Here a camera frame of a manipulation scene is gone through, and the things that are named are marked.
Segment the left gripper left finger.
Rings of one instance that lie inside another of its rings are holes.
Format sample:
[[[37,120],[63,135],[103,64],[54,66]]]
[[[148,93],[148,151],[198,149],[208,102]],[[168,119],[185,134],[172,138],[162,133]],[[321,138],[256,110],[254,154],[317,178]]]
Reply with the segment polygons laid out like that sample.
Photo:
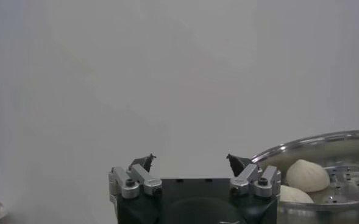
[[[113,200],[120,196],[130,200],[139,197],[142,192],[151,197],[161,196],[163,181],[149,173],[154,159],[155,156],[150,154],[134,159],[126,169],[112,167],[108,173],[110,198]]]

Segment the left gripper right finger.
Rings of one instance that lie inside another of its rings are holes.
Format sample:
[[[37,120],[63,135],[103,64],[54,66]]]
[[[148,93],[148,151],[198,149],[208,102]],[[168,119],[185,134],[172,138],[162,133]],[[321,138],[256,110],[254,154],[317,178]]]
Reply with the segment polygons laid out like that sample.
[[[275,166],[261,168],[249,158],[228,154],[233,178],[229,181],[230,193],[239,197],[253,193],[255,196],[269,198],[280,195],[281,173]]]

